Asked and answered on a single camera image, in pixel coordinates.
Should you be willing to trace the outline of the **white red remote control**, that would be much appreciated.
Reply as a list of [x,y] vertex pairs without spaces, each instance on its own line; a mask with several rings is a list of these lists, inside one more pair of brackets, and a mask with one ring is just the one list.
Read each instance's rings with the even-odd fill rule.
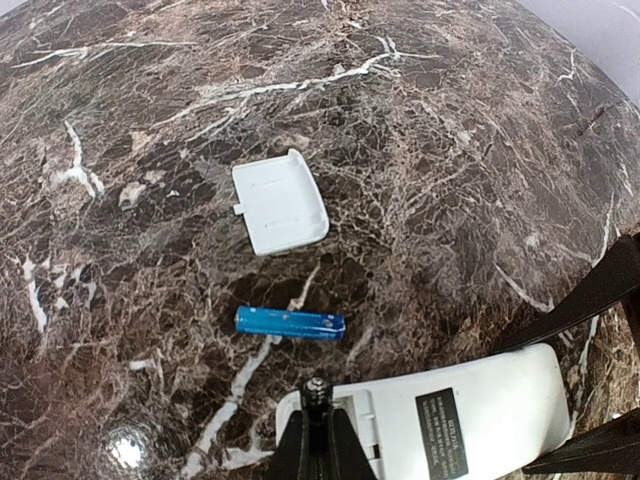
[[[333,385],[374,479],[498,479],[560,447],[569,413],[553,348],[538,344],[422,373]],[[276,410],[280,441],[299,389]]]

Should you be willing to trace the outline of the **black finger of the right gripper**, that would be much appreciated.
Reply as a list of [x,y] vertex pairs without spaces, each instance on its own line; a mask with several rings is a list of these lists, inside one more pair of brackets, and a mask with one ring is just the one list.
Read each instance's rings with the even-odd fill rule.
[[499,345],[514,350],[544,341],[639,292],[639,235],[623,235],[549,313]]
[[639,474],[639,413],[628,412],[522,468],[525,474]]

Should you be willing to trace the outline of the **white battery cover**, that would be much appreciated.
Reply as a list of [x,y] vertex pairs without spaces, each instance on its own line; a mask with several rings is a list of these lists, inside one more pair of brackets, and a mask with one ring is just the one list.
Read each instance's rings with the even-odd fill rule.
[[238,198],[234,213],[243,217],[256,255],[303,247],[328,234],[324,200],[298,150],[235,166],[232,180]]

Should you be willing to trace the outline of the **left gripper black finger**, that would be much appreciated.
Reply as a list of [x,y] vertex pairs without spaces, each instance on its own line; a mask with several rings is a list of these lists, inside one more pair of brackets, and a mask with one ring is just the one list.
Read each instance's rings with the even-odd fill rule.
[[333,385],[320,377],[299,388],[294,411],[272,457],[277,480],[365,480],[376,477],[343,408],[333,405]]

